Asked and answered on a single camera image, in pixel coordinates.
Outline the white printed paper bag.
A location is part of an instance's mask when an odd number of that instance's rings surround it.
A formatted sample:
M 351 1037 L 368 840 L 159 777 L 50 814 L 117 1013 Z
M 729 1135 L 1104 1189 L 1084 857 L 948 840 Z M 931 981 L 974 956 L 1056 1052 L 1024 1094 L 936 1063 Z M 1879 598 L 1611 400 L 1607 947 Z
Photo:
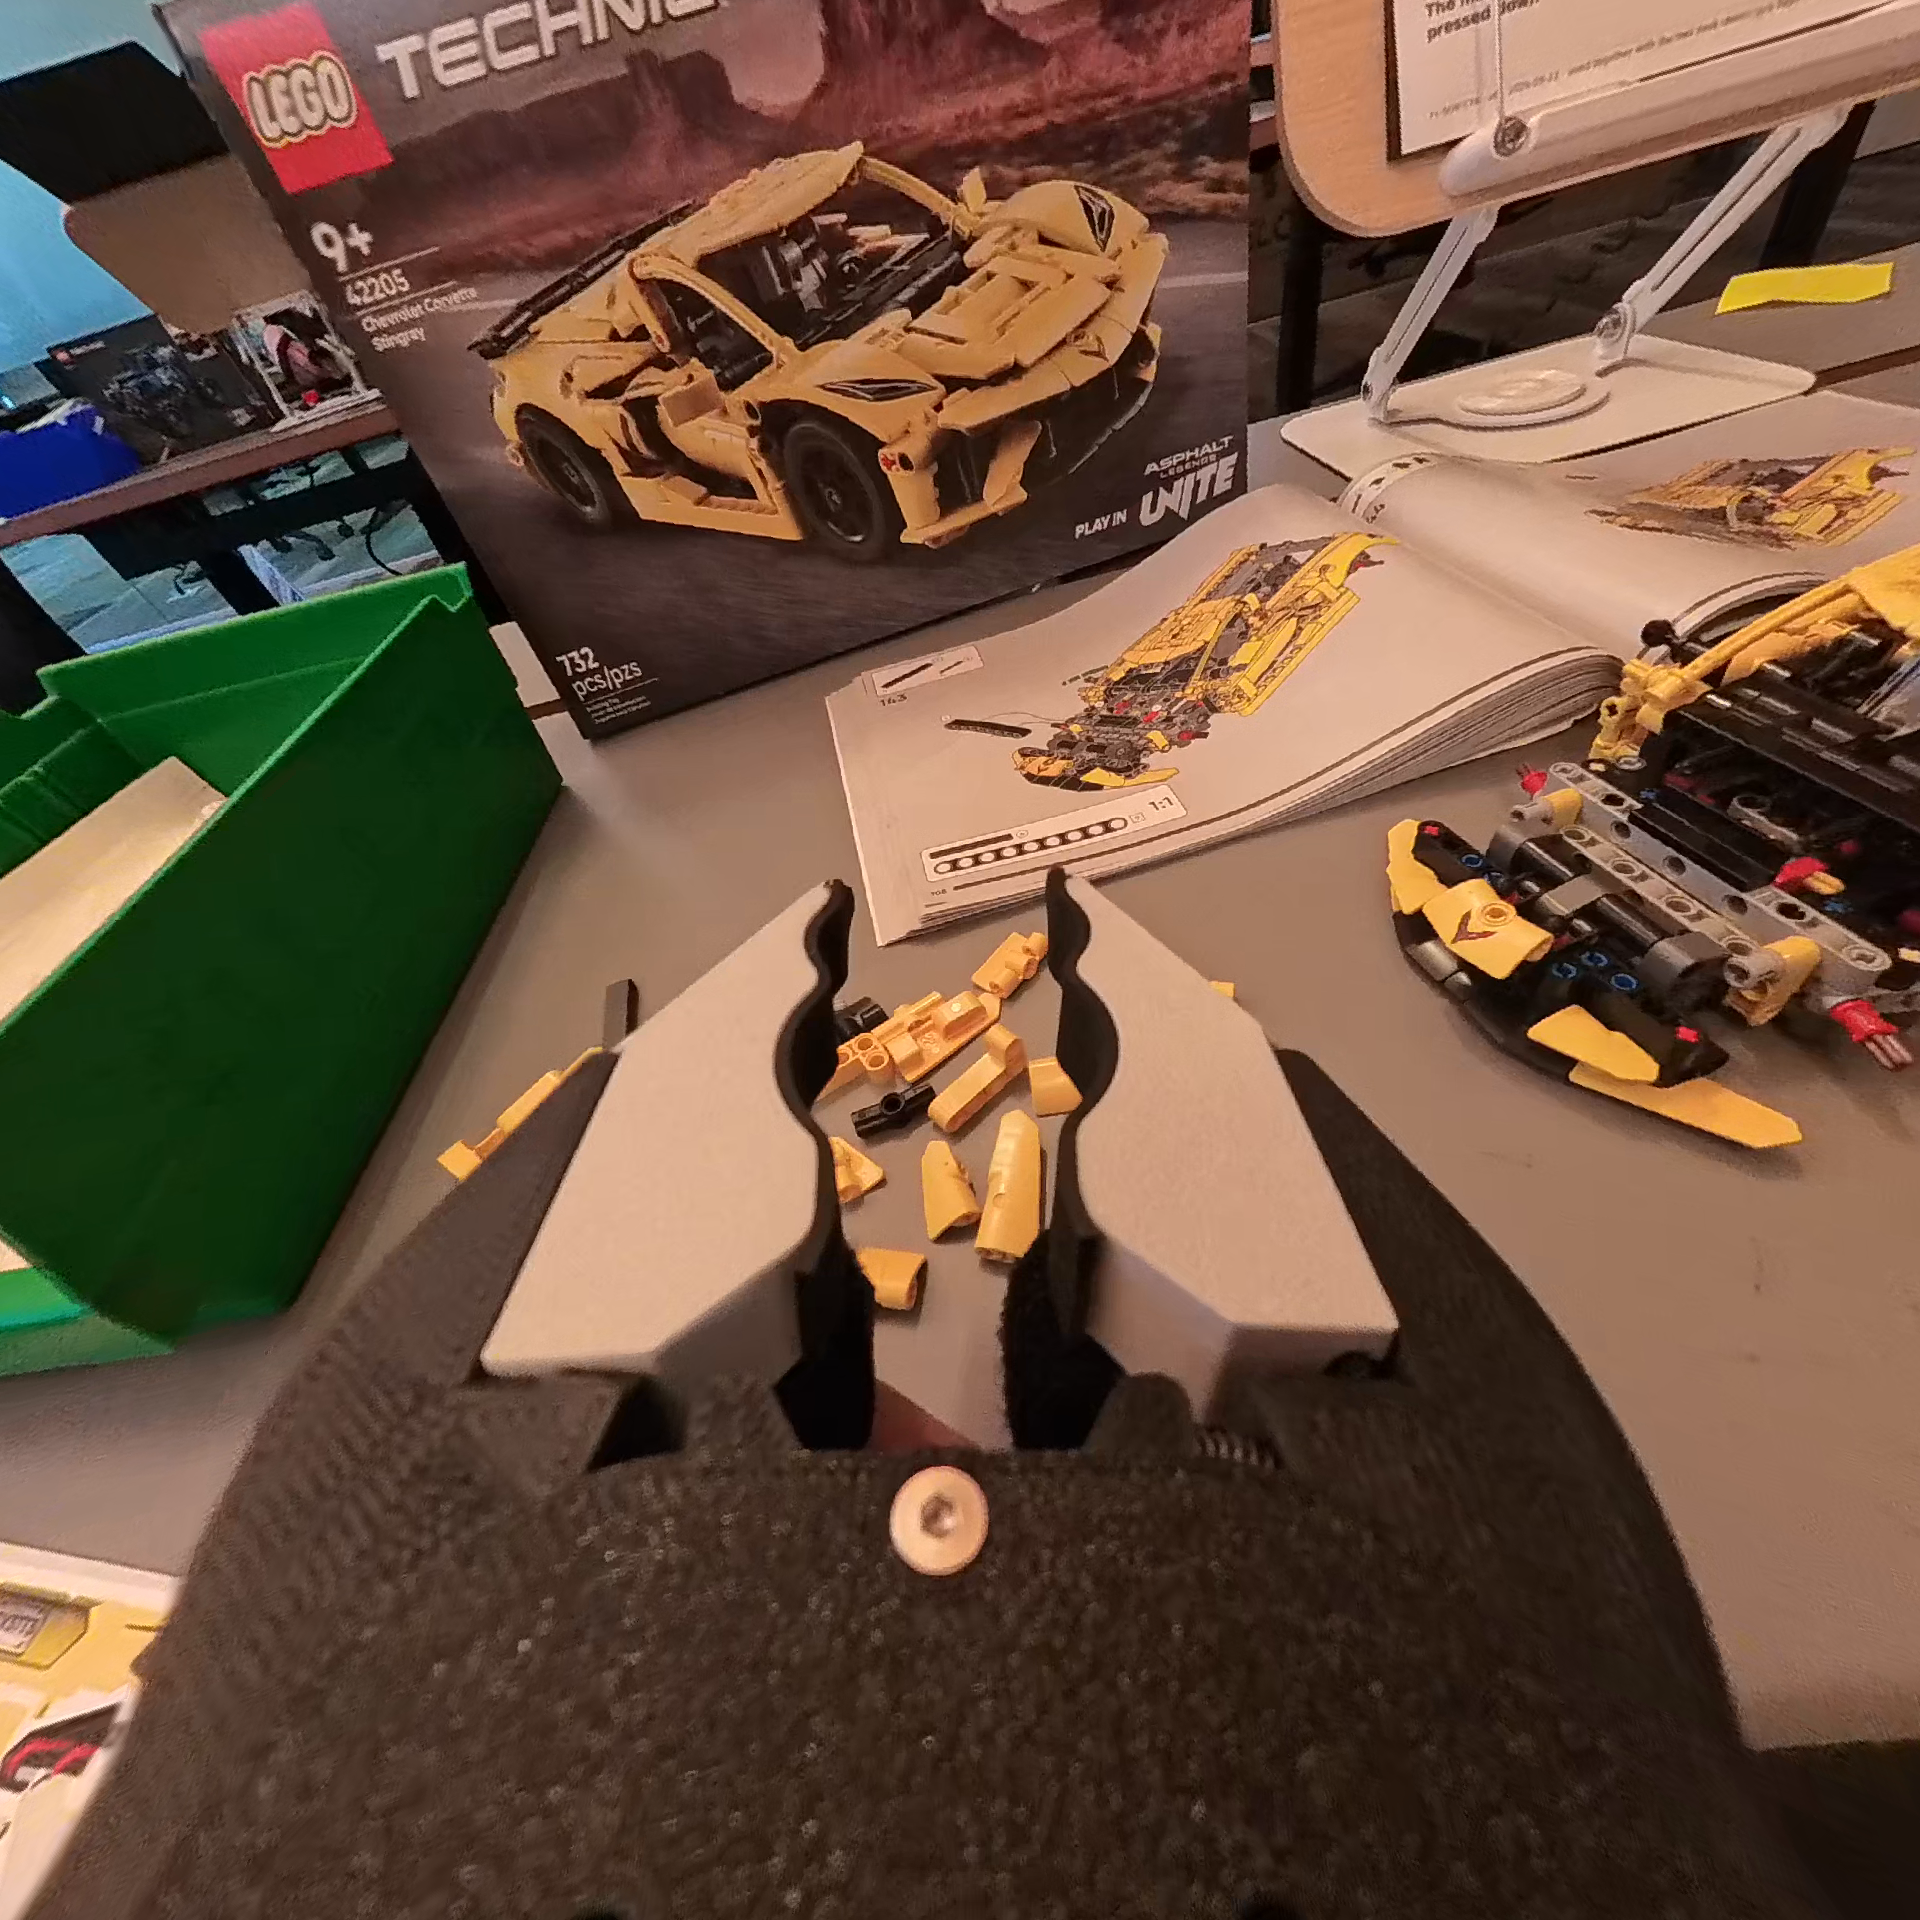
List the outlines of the white printed paper bag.
M 4 1019 L 106 931 L 221 808 L 224 795 L 166 757 L 4 877 Z

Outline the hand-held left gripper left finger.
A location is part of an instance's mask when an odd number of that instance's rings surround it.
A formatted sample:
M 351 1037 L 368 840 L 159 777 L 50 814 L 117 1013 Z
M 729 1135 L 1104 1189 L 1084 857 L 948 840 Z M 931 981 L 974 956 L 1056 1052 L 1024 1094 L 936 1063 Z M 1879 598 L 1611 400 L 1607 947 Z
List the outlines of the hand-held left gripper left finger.
M 626 1380 L 665 1414 L 752 1380 L 799 1448 L 869 1444 L 875 1298 L 813 1119 L 851 915 L 843 880 L 816 881 L 614 1050 L 486 1380 Z

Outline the pile of yellow brick pieces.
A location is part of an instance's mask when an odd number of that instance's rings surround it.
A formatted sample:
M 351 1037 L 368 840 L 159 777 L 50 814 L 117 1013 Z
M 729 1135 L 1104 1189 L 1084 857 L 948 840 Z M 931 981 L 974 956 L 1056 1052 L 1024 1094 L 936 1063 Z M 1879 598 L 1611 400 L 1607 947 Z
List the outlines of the pile of yellow brick pieces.
M 896 1008 L 869 1000 L 834 1004 L 835 1072 L 813 1101 L 813 1119 L 828 1140 L 843 1210 L 863 1206 L 887 1181 L 875 1159 L 875 1140 L 918 1128 L 958 1138 L 981 1115 L 1018 1097 L 1029 1115 L 1006 1124 L 986 1200 L 976 1200 L 974 1179 L 951 1143 L 923 1149 L 923 1240 L 961 1235 L 993 1212 L 1003 1216 L 1006 1235 L 981 1255 L 1009 1265 L 1029 1249 L 1041 1212 L 1038 1117 L 1065 1117 L 1078 1105 L 1065 1069 L 1029 1054 L 1024 1043 L 1003 1024 L 1006 995 L 1015 995 L 1038 974 L 1045 950 L 1041 935 L 1013 935 L 974 984 L 955 995 L 918 995 Z M 587 1075 L 606 1079 L 606 1072 L 611 1052 L 601 1050 L 598 1016 L 594 1045 L 564 1069 L 544 1072 L 483 1138 L 449 1147 L 440 1166 L 452 1179 L 471 1181 L 505 1143 L 531 1128 L 548 1101 L 574 1080 Z M 871 1285 L 880 1310 L 918 1310 L 923 1290 L 920 1252 L 871 1249 L 851 1258 Z

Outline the instruction booklet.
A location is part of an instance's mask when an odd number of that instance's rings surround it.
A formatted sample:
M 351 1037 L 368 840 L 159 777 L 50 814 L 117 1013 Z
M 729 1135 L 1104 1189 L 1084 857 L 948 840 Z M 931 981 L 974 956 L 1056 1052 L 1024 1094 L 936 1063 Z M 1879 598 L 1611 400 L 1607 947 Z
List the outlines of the instruction booklet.
M 1844 392 L 1243 495 L 1068 610 L 828 696 L 875 941 L 1542 742 L 1650 624 L 1717 636 L 1915 546 L 1918 409 Z

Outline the sticker sheet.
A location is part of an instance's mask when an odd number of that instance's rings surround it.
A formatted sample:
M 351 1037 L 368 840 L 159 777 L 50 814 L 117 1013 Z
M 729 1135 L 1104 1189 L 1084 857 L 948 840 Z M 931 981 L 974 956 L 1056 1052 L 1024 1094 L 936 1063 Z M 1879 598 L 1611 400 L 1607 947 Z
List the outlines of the sticker sheet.
M 176 1593 L 157 1571 L 4 1544 L 4 1917 L 100 1783 Z

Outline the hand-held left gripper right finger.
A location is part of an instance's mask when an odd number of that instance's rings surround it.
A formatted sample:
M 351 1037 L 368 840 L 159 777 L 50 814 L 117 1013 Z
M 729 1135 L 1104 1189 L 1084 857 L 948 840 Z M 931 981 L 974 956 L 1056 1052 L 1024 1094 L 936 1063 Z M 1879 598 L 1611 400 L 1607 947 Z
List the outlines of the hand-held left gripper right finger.
M 1065 869 L 1045 938 L 1078 1106 L 1003 1298 L 1013 1448 L 1081 1448 L 1124 1380 L 1225 1425 L 1263 1380 L 1376 1373 L 1399 1314 L 1260 1024 Z

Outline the yellow sticky note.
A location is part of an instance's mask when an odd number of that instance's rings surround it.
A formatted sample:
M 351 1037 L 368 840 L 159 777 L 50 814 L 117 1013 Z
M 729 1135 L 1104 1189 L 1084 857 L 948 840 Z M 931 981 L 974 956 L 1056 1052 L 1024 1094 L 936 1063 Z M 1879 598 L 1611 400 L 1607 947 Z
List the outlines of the yellow sticky note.
M 1715 317 L 1757 315 L 1768 306 L 1852 306 L 1887 297 L 1894 263 L 1844 263 L 1807 268 L 1757 268 L 1734 276 L 1715 303 Z

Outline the distant toy set box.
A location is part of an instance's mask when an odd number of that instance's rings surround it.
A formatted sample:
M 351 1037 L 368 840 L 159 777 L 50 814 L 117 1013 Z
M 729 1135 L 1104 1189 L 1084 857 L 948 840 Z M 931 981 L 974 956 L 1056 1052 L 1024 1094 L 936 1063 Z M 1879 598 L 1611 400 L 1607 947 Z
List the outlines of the distant toy set box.
M 159 324 L 106 326 L 55 343 L 37 372 L 63 400 L 96 409 L 144 469 L 224 445 L 246 433 L 246 423 L 231 423 L 220 383 L 205 380 Z

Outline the green storage bin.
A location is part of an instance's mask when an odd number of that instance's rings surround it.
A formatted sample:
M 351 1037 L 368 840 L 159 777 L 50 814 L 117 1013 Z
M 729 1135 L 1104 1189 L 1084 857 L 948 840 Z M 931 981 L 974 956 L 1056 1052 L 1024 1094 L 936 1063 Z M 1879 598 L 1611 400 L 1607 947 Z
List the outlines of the green storage bin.
M 4 1024 L 4 1380 L 296 1301 L 563 795 L 456 565 L 39 689 L 4 877 L 166 757 L 224 808 Z

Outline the toy car set box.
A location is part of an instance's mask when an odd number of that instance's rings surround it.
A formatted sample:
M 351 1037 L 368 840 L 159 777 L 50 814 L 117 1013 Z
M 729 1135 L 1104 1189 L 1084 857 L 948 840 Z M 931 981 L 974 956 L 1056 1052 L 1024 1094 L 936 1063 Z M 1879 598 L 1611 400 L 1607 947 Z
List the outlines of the toy car set box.
M 157 18 L 587 740 L 1246 485 L 1246 3 Z

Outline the grey desk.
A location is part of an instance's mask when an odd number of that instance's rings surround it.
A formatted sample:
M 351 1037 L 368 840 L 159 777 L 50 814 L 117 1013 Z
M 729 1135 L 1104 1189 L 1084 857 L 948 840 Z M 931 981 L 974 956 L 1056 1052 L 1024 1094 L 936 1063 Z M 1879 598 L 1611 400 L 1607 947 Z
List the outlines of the grey desk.
M 680 995 L 810 881 L 855 880 L 825 698 L 864 668 L 1068 607 L 1090 581 L 765 683 L 564 775 L 294 1314 L 170 1359 L 4 1381 L 4 1541 L 179 1571 L 290 1364 L 452 1193 L 438 1149 L 598 1030 Z M 1106 881 L 1309 1052 L 1551 1314 L 1639 1452 L 1752 1745 L 1918 1737 L 1918 1075 L 1774 1030 L 1736 1085 L 1797 1154 L 1742 1154 L 1557 1087 L 1462 1033 L 1385 922 L 1381 840 L 1479 840 L 1520 752 Z

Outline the printed instruction sheet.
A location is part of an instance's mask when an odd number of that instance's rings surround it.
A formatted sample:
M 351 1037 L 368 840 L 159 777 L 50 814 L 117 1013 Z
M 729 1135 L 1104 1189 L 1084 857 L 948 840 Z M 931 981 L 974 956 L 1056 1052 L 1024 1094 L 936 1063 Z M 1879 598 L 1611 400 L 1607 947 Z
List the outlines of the printed instruction sheet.
M 1742 55 L 1885 3 L 1388 3 L 1391 157 L 1451 146 L 1499 115 Z

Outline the yellow brick car model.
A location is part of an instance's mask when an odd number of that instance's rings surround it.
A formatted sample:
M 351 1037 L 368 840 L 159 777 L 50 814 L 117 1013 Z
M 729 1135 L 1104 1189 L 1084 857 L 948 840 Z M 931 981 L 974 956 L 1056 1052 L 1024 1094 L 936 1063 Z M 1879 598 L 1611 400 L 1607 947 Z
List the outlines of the yellow brick car model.
M 1727 1087 L 1710 1019 L 1918 1064 L 1918 548 L 1650 622 L 1576 761 L 1483 847 L 1385 837 L 1410 971 L 1502 1054 L 1747 1147 L 1804 1140 Z

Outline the white document stand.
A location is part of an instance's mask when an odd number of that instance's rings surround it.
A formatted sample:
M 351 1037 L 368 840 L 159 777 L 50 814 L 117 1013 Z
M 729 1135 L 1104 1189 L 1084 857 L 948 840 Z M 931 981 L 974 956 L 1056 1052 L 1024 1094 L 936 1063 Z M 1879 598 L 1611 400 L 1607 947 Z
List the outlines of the white document stand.
M 1391 157 L 1388 3 L 1272 3 L 1277 131 L 1303 206 L 1344 237 L 1443 226 L 1363 372 L 1360 400 L 1284 428 L 1343 475 L 1399 455 L 1557 465 L 1807 397 L 1817 376 L 1674 343 L 1656 317 L 1848 115 L 1918 81 L 1918 3 L 1842 21 L 1663 78 L 1499 115 L 1451 146 Z M 1564 343 L 1407 380 L 1447 293 L 1514 204 L 1752 139 L 1707 206 L 1627 293 Z

